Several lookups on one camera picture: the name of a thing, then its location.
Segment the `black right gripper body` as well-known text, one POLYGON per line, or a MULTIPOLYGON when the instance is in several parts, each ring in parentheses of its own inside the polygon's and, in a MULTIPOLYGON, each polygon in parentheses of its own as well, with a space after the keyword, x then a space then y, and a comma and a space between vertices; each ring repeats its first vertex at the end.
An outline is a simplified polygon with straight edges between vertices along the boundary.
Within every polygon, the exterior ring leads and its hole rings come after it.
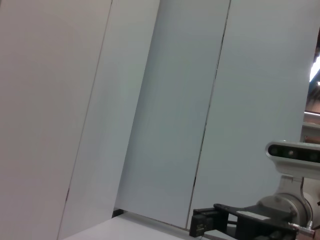
POLYGON ((289 225, 292 216, 288 212, 262 205, 232 207, 214 204, 219 215, 214 217, 214 228, 236 240, 294 240, 298 230, 289 225))

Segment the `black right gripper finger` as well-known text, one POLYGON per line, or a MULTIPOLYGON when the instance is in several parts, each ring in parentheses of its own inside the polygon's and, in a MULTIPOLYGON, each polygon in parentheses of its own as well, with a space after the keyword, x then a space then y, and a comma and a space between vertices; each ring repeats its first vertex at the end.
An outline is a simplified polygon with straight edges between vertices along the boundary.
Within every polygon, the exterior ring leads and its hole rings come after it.
POLYGON ((205 232, 213 230, 213 208, 194 209, 191 217, 189 236, 203 237, 205 232))

